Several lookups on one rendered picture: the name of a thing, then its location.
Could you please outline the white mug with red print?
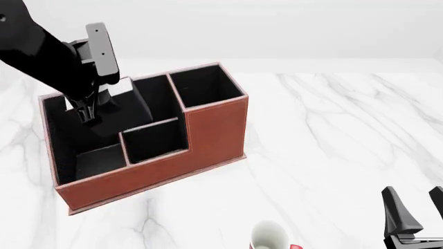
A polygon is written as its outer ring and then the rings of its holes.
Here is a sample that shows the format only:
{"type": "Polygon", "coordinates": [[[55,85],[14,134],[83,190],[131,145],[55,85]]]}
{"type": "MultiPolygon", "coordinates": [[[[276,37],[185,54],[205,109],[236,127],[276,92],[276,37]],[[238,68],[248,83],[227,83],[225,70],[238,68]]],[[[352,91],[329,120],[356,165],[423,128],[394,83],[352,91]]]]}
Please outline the white mug with red print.
{"type": "Polygon", "coordinates": [[[304,249],[291,242],[289,234],[279,223],[264,220],[251,230],[249,249],[304,249]]]}

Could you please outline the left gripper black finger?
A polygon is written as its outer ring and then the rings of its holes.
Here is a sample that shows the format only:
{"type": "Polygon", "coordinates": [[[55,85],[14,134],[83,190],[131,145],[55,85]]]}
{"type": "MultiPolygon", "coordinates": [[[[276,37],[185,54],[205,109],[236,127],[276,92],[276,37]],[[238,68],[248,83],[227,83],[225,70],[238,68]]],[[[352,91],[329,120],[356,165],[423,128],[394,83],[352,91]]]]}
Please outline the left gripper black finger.
{"type": "Polygon", "coordinates": [[[98,106],[99,107],[119,107],[118,102],[111,93],[112,85],[103,84],[98,89],[98,106]]]}
{"type": "Polygon", "coordinates": [[[96,111],[97,97],[90,95],[80,100],[71,100],[71,105],[77,113],[81,124],[97,125],[101,122],[101,117],[96,111]]]}

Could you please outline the red-brown desk caddy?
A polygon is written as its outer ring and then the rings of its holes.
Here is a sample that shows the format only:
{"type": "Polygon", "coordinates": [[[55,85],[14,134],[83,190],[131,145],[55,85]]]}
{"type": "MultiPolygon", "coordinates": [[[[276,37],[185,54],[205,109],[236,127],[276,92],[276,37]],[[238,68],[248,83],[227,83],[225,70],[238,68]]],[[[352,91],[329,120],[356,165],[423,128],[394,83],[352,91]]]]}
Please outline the red-brown desk caddy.
{"type": "Polygon", "coordinates": [[[243,159],[248,95],[219,63],[123,79],[153,115],[103,138],[59,93],[39,99],[56,192],[69,214],[243,159]]]}

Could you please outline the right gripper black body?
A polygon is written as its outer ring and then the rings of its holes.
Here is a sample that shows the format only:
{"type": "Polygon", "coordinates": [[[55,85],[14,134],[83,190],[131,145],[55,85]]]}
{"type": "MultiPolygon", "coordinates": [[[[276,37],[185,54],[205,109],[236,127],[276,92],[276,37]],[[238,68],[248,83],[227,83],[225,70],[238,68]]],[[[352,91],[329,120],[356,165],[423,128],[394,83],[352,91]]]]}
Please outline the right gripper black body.
{"type": "Polygon", "coordinates": [[[415,232],[385,233],[387,249],[443,249],[443,238],[415,238],[415,232]]]}

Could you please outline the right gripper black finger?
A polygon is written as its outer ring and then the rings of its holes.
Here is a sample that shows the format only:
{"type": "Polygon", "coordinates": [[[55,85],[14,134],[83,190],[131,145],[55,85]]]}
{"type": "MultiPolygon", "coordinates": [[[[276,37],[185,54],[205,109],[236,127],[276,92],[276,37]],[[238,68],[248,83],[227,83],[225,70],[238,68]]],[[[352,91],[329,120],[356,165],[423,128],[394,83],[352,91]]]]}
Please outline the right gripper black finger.
{"type": "Polygon", "coordinates": [[[443,219],[443,187],[436,186],[432,190],[430,190],[428,194],[443,219]]]}
{"type": "Polygon", "coordinates": [[[385,238],[398,234],[416,234],[424,229],[406,209],[392,186],[385,187],[381,194],[385,212],[385,238]]]}

